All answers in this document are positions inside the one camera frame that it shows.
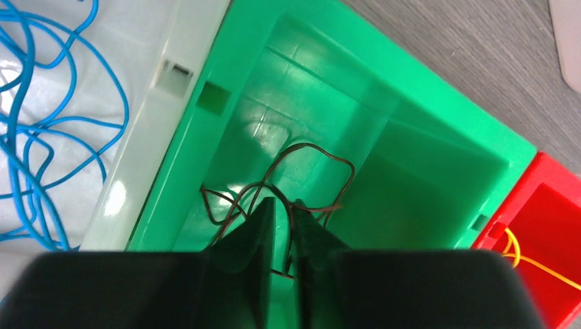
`green bin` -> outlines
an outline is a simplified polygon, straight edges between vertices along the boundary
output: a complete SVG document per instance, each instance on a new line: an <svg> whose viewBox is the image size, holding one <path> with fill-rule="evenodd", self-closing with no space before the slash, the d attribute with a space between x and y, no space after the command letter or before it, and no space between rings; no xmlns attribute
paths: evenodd
<svg viewBox="0 0 581 329"><path fill-rule="evenodd" d="M203 249L217 227L202 182L235 195L300 142L355 164L329 229L356 248L470 247L536 154L346 5L235 0L128 249ZM318 207L348 177L344 164L304 149L270 182ZM230 205L211 201L223 217ZM288 236L281 204L276 221L280 269ZM281 317L293 326L292 285L273 277L271 328L284 328Z"/></svg>

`blue wire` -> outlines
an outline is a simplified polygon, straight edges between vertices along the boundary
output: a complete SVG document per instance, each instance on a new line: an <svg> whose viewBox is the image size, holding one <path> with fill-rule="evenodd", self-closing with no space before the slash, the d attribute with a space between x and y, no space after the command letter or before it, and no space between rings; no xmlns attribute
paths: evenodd
<svg viewBox="0 0 581 329"><path fill-rule="evenodd" d="M6 134L0 134L0 149L4 151L4 153L6 153L6 156L8 157L9 160L8 162L9 162L10 184L12 186L12 193L0 195L0 199L8 198L14 199L14 205L18 213L18 216L21 218L23 226L21 228L17 228L15 230L11 230L9 232L0 234L0 242L14 239L35 239L43 247L49 250L53 251L60 249L70 250L71 248L66 238L66 232L62 227L62 222L60 221L54 203L51 201L47 194L47 190L49 188L53 188L69 180L93 161L97 161L97 164L101 169L101 178L103 179L103 181L105 180L106 170L100 156L109 148L111 148L111 146L113 146L117 141L119 141L119 139L125 132L129 121L129 102L127 100L125 92L123 91L123 88L121 87L119 80L117 79L116 75L114 74L110 66L107 64L103 56L85 38L79 35L79 33L81 33L87 27L89 27L95 20L95 17L99 9L98 0L93 0L91 12L88 15L87 19L81 25L79 25L79 27L77 27L74 31L71 31L67 27L51 19L48 19L47 17L43 17L31 12L20 12L10 3L9 0L0 0L0 1L7 7L7 9L0 10L0 21L19 23L25 33L27 43L26 51L23 51L17 45L17 43L0 27L0 42L2 42L14 54L15 57L18 58L18 60L21 61L23 65L23 70L16 79L6 83L3 86L0 86L0 92L2 92L10 90L11 88L14 88L15 86L19 85L18 92L14 97L14 101L10 109L9 115L5 116L3 114L0 114L0 122L5 123L8 126L8 132ZM67 33L69 35L69 38L66 41L66 43L63 42L50 28L48 28L43 23L46 25L50 25L56 29L60 29L61 31ZM34 39L32 38L32 32L30 31L29 26L36 27L46 32L52 39L54 39L59 44L59 46L61 46L62 50L57 56L57 58L55 58L55 60L48 64L43 64L35 61ZM124 112L123 124L119 125L115 123L107 123L96 119L79 116L62 117L56 119L56 117L68 105L76 89L77 71L74 59L70 53L70 47L76 40L84 44L85 47L89 48L89 50L93 52L93 54L97 57L97 59L103 65L103 67L111 77L112 81L114 82L114 85L116 86L117 90L119 91L119 95L121 96L121 100L123 101L123 112ZM47 115L45 118L39 120L33 125L23 125L18 123L18 112L22 106L24 96L29 88L34 67L37 66L42 69L52 69L58 66L65 57L69 61L69 66L71 68L71 84L61 104L51 114ZM55 125L71 121L79 121L103 127L114 128L118 129L119 132L110 142L106 143L98 151L95 151L90 145L85 143L80 138L77 138L73 135L64 132L50 129ZM20 134L28 137L27 142L25 144L22 161L16 155L16 136ZM43 186L40 183L40 181L45 171L47 170L48 166L50 165L51 161L54 158L54 150L48 143L40 139L41 134L55 134L58 136L69 138L72 141L75 141L76 143L79 143L81 146L85 147L91 153L91 157L89 157L87 160L81 163L81 165L72 170L69 174L63 176L62 178L55 182ZM39 167L39 170L37 171L36 175L33 175L29 169L29 153L32 144L34 143L38 143L41 147L44 147L48 151L48 155L42 162L41 166ZM26 187L25 191L22 191L20 189L19 172L21 172L25 177L25 187ZM24 196L26 196L29 212L31 213L30 216L28 216L25 211L25 205L22 200ZM45 219L44 209L42 206L43 204L46 206L49 212L49 215L54 223L60 241L55 241L50 236L49 229ZM40 224L42 235L39 234L36 231L36 229L34 229L34 227L32 226L32 224L37 220Z"/></svg>
<svg viewBox="0 0 581 329"><path fill-rule="evenodd" d="M32 14L32 13L27 13L26 15L31 19L36 19L36 20L42 21L44 23L50 24L58 29L61 29L63 32L66 32L66 33L70 34L71 36L73 36L74 38L78 39L78 41L82 42L86 47L88 47L94 53L94 55L97 57L97 59L99 59L101 64L104 66L105 70L109 73L110 77L112 78L117 90L119 91L121 99L123 101L123 111L124 111L125 116L123 118L123 124L122 124L123 129L121 129L119 131L119 133L109 143L105 144L105 146L103 146L99 151L97 151L97 153L99 155L102 155L105 151L107 151L109 148L111 148L111 146L113 146L117 141L119 141L119 139L121 139L121 136L125 132L125 129L127 128L127 123L129 121L129 101L127 100L127 96L125 95L125 92L123 91L123 88L121 87L121 84L119 83L119 80L117 79L116 75L113 73L112 69L110 68L109 64L107 64L107 62L105 61L103 56L85 38L83 38L82 36L79 36L78 34L74 33L73 31L66 28L65 26L63 26L63 25L61 25L61 24L59 24L51 19L48 19L46 17L39 16L37 14ZM3 11L0 11L0 19L2 19L3 17L4 17ZM63 178L60 178L59 180L56 180L55 182L52 182L48 185L45 185L45 189L53 188L55 186L58 186L64 182L66 182L67 180L71 179L74 175L79 173L82 169L84 169L93 160L94 160L94 158L89 158L89 159L85 160L83 163L81 163L80 166L78 166L76 169L74 169L68 175L64 176ZM28 195L30 193L31 193L30 190L26 190L26 191L23 191L21 194ZM12 197L14 197L13 193L0 195L0 199L9 199Z"/></svg>
<svg viewBox="0 0 581 329"><path fill-rule="evenodd" d="M77 27L75 29L75 33L80 34L87 27L89 27L92 24L92 22L95 20L95 18L97 17L98 11L99 11L99 0L93 0L91 11L90 11L87 19L83 23L81 23L81 25L79 25L79 27ZM53 69L53 68L57 67L64 59L66 52L71 48L74 41L75 41L75 39L73 37L69 37L69 39L66 41L65 46L63 47L61 52L58 54L57 58L55 58L55 60L53 60L49 64L35 62L36 66L40 67L41 69ZM4 29L2 29L1 27L0 27L0 42L2 42L17 58L24 57L25 52L22 49L20 49L20 47L17 45L17 43L12 38L10 38L10 36L6 33L6 31L4 31ZM15 86L18 86L20 84L20 81L21 81L21 76L19 75L13 81L9 82L5 86L0 87L0 93L3 91L10 90L10 89L14 88Z"/></svg>

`yellow wire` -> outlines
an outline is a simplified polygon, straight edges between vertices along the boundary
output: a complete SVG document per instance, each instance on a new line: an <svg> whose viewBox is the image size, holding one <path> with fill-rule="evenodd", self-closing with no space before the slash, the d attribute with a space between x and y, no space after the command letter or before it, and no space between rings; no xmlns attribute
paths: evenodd
<svg viewBox="0 0 581 329"><path fill-rule="evenodd" d="M504 254L504 256L505 257L516 257L515 254ZM559 280L563 281L564 283L570 285L571 287L581 290L581 284L578 284L570 279L567 279L566 277L560 275L559 273L553 271L552 269L546 267L545 265L543 265L535 260L532 260L526 256L521 256L521 260L529 262L529 263L533 264L534 266L538 267L539 269L542 269L543 271L547 272L548 274L554 276L555 278L558 278Z"/></svg>
<svg viewBox="0 0 581 329"><path fill-rule="evenodd" d="M517 237L515 237L515 234L512 233L510 228L505 228L504 231L506 232L506 235L508 235L508 240L510 242L512 242L512 244L515 246L515 259L512 261L512 267L517 267L519 265L519 263L521 262L521 246L519 245Z"/></svg>
<svg viewBox="0 0 581 329"><path fill-rule="evenodd" d="M512 239L510 237L508 237L508 241L506 242L506 247L504 248L502 253L506 254L508 252L508 250L510 250L511 246L512 246Z"/></svg>
<svg viewBox="0 0 581 329"><path fill-rule="evenodd" d="M522 256L521 255L521 246L519 245L519 242L517 240L517 237L515 237L515 234L512 233L512 231L509 228L506 228L505 232L506 232L506 235L508 235L508 244L504 248L504 251L502 252L502 254L503 254L502 256L515 258L512 262L512 267L516 267L519 264L520 260L524 260L524 261L538 267L539 269L542 269L543 271L554 276L555 278L558 278L559 280L563 281L564 283L568 284L569 286L571 286L577 290L581 290L581 284L578 284L577 282L574 282L574 281L560 275L559 273L557 273L557 272L553 271L552 269L546 267L545 265L537 262L536 260L532 260L531 258L528 258L526 256ZM506 252L510 249L511 244L515 246L515 252L514 252L514 254L507 254Z"/></svg>

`red bin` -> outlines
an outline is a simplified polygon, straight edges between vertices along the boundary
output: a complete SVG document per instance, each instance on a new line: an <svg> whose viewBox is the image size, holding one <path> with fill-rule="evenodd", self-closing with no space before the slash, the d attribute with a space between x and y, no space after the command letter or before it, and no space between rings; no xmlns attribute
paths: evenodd
<svg viewBox="0 0 581 329"><path fill-rule="evenodd" d="M502 252L515 234L523 256L581 284L581 180L544 153L527 171L474 243ZM566 328L581 310L581 291L521 261L517 266L549 328Z"/></svg>

